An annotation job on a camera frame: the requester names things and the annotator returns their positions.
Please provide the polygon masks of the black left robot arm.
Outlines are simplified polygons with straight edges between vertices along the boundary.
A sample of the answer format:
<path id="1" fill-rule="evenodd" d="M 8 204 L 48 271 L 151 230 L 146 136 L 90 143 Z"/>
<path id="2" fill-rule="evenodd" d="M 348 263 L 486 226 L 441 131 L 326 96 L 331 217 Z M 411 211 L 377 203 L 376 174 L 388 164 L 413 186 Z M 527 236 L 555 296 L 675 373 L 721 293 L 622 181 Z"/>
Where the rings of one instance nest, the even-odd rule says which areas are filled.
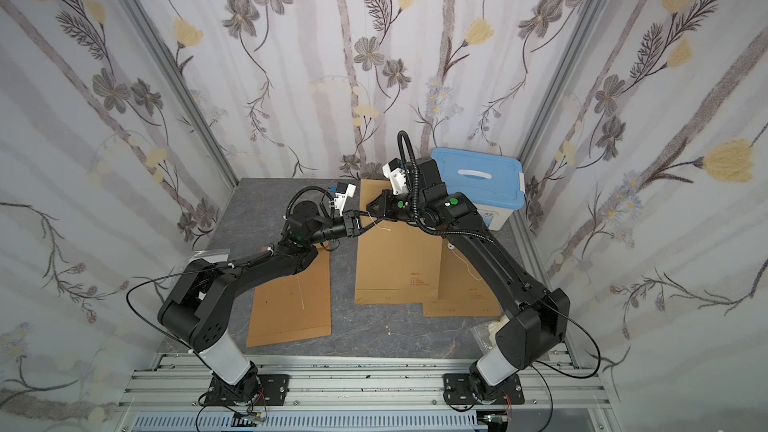
<path id="1" fill-rule="evenodd" d="M 189 262 L 157 313 L 159 324 L 199 356 L 215 377 L 231 387 L 240 385 L 255 366 L 228 331 L 235 300 L 303 272 L 318 257 L 319 245 L 358 237 L 378 224 L 374 220 L 363 226 L 362 215 L 349 210 L 333 216 L 311 201 L 294 204 L 286 212 L 280 240 L 266 250 L 227 261 Z"/>

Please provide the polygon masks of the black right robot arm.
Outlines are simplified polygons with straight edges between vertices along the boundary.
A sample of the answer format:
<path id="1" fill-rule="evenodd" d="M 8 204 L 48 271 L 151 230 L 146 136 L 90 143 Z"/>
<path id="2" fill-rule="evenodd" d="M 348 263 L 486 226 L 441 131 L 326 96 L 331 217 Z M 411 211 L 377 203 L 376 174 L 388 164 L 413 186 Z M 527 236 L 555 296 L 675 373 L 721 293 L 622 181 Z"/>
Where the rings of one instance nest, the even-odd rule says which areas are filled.
<path id="1" fill-rule="evenodd" d="M 447 189 L 435 160 L 393 159 L 382 173 L 390 188 L 369 202 L 366 211 L 375 219 L 405 222 L 447 240 L 479 273 L 507 318 L 496 344 L 470 367 L 478 394 L 499 388 L 564 340 L 567 295 L 548 290 L 503 248 L 474 203 Z"/>

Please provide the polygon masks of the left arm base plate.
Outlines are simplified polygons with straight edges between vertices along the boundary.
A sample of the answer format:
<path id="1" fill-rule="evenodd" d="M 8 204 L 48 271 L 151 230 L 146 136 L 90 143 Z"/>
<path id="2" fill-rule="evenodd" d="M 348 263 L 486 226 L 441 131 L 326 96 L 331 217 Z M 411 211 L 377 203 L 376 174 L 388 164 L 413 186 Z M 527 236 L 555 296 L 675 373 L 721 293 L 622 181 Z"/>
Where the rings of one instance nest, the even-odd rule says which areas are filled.
<path id="1" fill-rule="evenodd" d="M 263 406 L 279 407 L 285 403 L 289 391 L 288 374 L 247 374 L 235 385 L 213 376 L 201 405 L 206 406 Z"/>

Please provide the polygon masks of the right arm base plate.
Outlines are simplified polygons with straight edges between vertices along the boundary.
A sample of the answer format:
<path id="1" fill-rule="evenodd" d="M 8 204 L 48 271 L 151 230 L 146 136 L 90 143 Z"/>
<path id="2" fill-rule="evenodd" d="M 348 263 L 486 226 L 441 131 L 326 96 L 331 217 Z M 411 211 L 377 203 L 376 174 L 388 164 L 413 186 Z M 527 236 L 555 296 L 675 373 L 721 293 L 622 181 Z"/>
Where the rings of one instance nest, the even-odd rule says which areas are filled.
<path id="1" fill-rule="evenodd" d="M 516 374 L 498 385 L 487 385 L 479 374 L 448 373 L 442 376 L 442 385 L 444 402 L 455 408 L 525 403 L 522 386 Z"/>

